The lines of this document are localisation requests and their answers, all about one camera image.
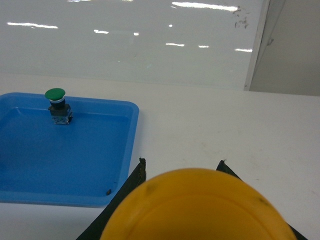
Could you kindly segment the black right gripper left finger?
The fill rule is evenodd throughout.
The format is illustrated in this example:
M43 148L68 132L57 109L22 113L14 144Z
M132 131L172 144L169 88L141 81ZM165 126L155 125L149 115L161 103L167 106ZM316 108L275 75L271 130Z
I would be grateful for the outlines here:
M109 219L120 203L147 179L146 159L139 158L139 163L124 182L119 191L100 215L81 233L76 240L99 240Z

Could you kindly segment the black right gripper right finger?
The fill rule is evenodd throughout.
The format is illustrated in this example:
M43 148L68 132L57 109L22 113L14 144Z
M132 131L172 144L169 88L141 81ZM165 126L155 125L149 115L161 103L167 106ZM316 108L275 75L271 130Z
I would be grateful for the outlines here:
M239 180L242 180L226 163L225 160L220 160L216 167L217 171L229 174ZM295 235L297 240L308 240L304 235L302 235L299 231L297 231L293 226L287 224L290 229L292 230L293 234Z

